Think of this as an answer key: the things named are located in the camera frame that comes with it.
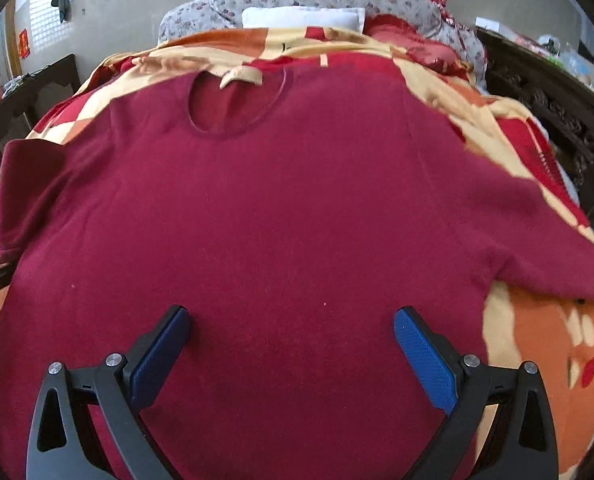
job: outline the clothing tag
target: clothing tag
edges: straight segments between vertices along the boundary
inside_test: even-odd
[[[236,66],[232,70],[226,72],[224,76],[221,78],[221,83],[219,83],[219,90],[223,90],[228,83],[234,80],[254,83],[259,86],[263,82],[263,76],[261,70],[253,66]]]

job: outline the shirt sleeve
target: shirt sleeve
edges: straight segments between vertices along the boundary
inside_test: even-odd
[[[43,139],[8,142],[0,171],[0,264],[19,258],[61,187],[64,146]]]
[[[450,229],[482,269],[538,294],[594,300],[594,243],[544,199],[537,182],[511,176],[466,149],[447,117],[411,96],[421,171]]]

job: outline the floral fabric cover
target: floral fabric cover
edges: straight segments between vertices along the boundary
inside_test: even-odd
[[[475,33],[455,20],[445,19],[445,7],[430,0],[195,0],[170,10],[159,27],[159,44],[204,30],[242,27],[247,7],[308,6],[363,7],[367,16],[394,14],[415,27],[420,36],[453,47],[460,59],[474,66],[478,84],[484,81],[486,54]]]

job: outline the neckline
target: neckline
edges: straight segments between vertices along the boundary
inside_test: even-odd
[[[203,137],[205,139],[216,139],[216,140],[229,139],[231,137],[237,137],[237,136],[247,133],[248,130],[250,130],[252,127],[257,125],[262,119],[264,119],[267,115],[270,114],[270,112],[275,108],[275,105],[279,102],[280,98],[283,97],[286,90],[290,86],[290,84],[292,82],[292,72],[290,70],[287,70],[286,67],[282,67],[281,70],[282,70],[283,80],[279,87],[279,90],[273,95],[273,98],[270,99],[269,102],[267,102],[267,104],[261,109],[261,111],[253,119],[251,119],[245,123],[238,124],[236,126],[228,126],[228,127],[218,126],[218,127],[212,128],[210,130],[204,130],[198,124],[196,124],[195,120],[193,120],[192,113],[190,112],[190,98],[193,93],[193,89],[195,88],[195,82],[197,81],[197,78],[201,74],[208,72],[208,71],[201,70],[199,72],[193,73],[193,75],[190,78],[190,81],[187,85],[186,91],[184,92],[184,98],[185,98],[184,99],[184,110],[185,110],[184,114],[185,114],[186,118],[188,119],[188,123],[190,124],[191,130],[193,131],[193,133],[195,135]]]

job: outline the patterned blanket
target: patterned blanket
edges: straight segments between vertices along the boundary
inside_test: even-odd
[[[221,77],[222,84],[233,79],[254,83],[262,77],[261,66],[325,67],[335,64],[341,52],[361,56],[364,70],[403,78],[421,102],[448,117],[466,150],[513,177],[536,182],[561,220],[594,243],[588,220],[568,196],[541,126],[529,110],[508,98],[479,94],[472,86],[472,67],[461,60],[439,68],[435,63],[435,72],[423,66],[419,52],[349,30],[215,30],[149,51],[111,56],[75,96],[51,110],[29,138],[67,143],[112,99],[188,72],[206,70]],[[374,57],[374,66],[366,63],[366,56]],[[0,254],[0,263],[16,257]],[[539,365],[554,416],[560,477],[565,479],[573,475],[594,438],[594,301],[561,298],[558,293],[539,296],[496,282],[483,307],[482,333],[489,364],[515,368],[530,359]],[[0,307],[4,297],[0,294]],[[493,414],[494,408],[485,414],[478,449]]]

